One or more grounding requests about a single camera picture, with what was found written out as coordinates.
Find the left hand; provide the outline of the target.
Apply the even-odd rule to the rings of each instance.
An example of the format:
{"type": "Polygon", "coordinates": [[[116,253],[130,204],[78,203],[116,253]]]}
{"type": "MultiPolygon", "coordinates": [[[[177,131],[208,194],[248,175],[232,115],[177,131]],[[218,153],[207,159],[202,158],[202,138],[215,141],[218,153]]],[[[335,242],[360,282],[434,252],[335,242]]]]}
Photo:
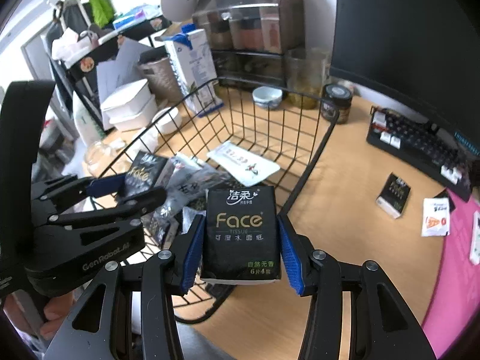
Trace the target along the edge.
{"type": "MultiPolygon", "coordinates": [[[[45,340],[51,340],[64,322],[70,309],[75,303],[74,292],[69,292],[61,297],[54,297],[44,307],[46,322],[39,328],[39,334],[45,340]]],[[[3,307],[7,318],[21,332],[36,335],[23,315],[23,309],[13,295],[8,295],[3,307]]]]}

